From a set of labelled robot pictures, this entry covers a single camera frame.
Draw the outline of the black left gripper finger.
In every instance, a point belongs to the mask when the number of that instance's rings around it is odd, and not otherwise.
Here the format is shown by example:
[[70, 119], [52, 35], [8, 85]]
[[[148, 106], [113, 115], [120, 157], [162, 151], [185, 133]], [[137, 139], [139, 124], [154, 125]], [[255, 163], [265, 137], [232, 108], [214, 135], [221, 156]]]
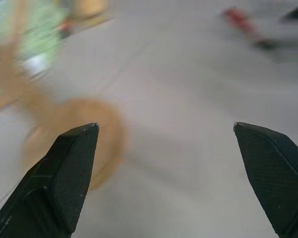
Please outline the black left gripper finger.
[[298, 146], [285, 134], [237, 122], [248, 180], [279, 238], [298, 238]]
[[71, 238], [88, 192], [99, 126], [57, 137], [0, 209], [0, 238]]

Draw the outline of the wooden tree stand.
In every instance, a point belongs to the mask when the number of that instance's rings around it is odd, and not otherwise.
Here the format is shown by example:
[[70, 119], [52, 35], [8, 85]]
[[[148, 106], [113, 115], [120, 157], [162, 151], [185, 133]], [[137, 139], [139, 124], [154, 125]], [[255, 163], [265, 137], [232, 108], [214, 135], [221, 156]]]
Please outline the wooden tree stand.
[[0, 39], [0, 109], [18, 103], [36, 121], [25, 143], [24, 168], [44, 156], [56, 138], [78, 126], [99, 124], [90, 190], [99, 189], [117, 171], [127, 145], [127, 127], [114, 105], [100, 99], [74, 98], [55, 103], [31, 75], [18, 56], [24, 31], [29, 27], [31, 0], [8, 0], [8, 35]]

